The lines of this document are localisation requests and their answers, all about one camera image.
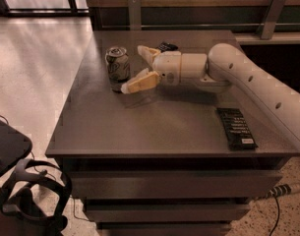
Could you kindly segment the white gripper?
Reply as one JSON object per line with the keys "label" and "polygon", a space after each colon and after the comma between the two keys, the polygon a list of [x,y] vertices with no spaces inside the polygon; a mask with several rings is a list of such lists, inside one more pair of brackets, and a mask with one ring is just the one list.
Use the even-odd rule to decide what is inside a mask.
{"label": "white gripper", "polygon": [[154,71],[143,69],[136,77],[121,86],[125,94],[153,89],[160,83],[165,86],[193,84],[200,81],[207,73],[207,55],[166,51],[147,46],[138,46],[139,55]]}

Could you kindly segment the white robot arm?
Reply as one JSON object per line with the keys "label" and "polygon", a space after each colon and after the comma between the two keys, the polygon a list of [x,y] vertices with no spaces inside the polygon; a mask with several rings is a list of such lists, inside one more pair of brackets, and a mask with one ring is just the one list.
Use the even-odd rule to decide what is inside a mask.
{"label": "white robot arm", "polygon": [[192,85],[221,92],[241,89],[300,152],[300,93],[258,67],[236,47],[219,43],[207,54],[162,52],[143,45],[138,53],[149,66],[124,83],[121,91],[135,93],[157,85]]}

